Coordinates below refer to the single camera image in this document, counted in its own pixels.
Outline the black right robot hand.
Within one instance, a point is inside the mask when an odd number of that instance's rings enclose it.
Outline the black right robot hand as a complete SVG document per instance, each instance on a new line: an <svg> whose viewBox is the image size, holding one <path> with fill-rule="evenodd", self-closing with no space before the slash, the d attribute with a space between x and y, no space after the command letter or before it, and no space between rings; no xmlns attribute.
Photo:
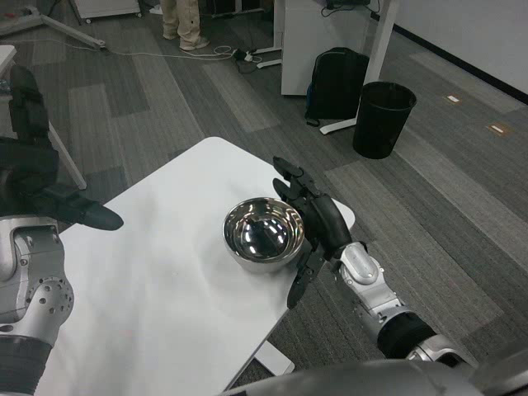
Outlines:
<svg viewBox="0 0 528 396"><path fill-rule="evenodd" d="M351 243L351 235L333 199L317 188L303 168L277 156L273 158L273 167L281 175L273 180L277 195L298 212L304 225L304 245L287 297L287 307L293 309L323 265Z"/></svg>

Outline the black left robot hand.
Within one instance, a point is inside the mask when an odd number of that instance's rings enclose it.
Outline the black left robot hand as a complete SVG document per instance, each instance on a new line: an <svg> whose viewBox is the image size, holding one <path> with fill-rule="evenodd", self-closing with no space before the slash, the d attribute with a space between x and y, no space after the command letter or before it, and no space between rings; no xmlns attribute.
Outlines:
<svg viewBox="0 0 528 396"><path fill-rule="evenodd" d="M19 65L10 77L16 138L1 138L1 215L37 215L107 231L122 227L116 212L57 182L59 152L49 138L48 112L35 77Z"/></svg>

